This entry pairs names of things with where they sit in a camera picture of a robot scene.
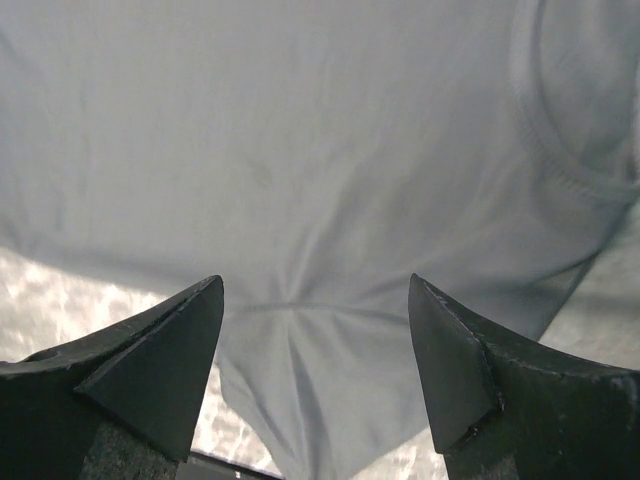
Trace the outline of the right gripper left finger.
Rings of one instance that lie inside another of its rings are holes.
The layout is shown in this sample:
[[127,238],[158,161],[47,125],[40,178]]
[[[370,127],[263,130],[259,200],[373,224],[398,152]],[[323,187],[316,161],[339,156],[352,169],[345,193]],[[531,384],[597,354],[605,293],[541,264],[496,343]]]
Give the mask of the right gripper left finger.
[[5,479],[172,479],[190,453],[221,330],[206,278],[88,336],[1,366]]

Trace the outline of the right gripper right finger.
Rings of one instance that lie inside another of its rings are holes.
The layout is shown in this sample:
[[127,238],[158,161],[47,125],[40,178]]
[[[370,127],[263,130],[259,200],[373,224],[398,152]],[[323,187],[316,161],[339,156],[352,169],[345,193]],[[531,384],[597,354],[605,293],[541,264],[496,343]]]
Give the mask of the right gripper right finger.
[[413,350],[452,479],[635,479],[639,374],[523,337],[413,276]]

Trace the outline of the dark grey t shirt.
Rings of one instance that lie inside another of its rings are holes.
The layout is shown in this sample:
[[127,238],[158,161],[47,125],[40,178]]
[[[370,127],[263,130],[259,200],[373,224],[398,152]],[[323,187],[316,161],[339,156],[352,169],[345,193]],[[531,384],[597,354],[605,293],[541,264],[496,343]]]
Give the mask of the dark grey t shirt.
[[225,282],[227,404],[291,479],[425,429],[412,274],[537,339],[639,195],[635,1],[5,1],[1,241]]

